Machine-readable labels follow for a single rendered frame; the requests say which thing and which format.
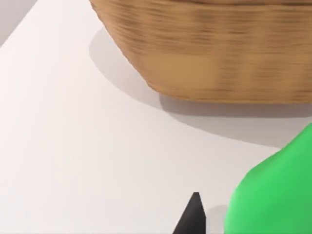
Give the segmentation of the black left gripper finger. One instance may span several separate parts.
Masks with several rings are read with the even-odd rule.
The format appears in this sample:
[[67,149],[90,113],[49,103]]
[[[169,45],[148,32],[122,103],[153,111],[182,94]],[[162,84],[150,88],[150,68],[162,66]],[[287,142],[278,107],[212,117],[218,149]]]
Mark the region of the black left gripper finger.
[[206,214],[199,192],[194,192],[173,234],[206,234]]

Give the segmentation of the green bottle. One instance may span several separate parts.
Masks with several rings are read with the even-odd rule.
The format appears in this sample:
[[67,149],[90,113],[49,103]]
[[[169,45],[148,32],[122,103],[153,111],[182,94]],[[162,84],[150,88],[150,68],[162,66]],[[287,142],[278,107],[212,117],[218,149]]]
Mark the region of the green bottle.
[[312,123],[241,180],[224,234],[312,234]]

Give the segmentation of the woven wicker basket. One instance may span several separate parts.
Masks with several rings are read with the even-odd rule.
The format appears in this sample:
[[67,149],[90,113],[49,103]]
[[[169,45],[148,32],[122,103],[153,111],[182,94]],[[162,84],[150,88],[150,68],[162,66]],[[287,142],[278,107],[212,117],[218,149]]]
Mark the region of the woven wicker basket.
[[183,100],[312,103],[312,0],[89,0],[155,91]]

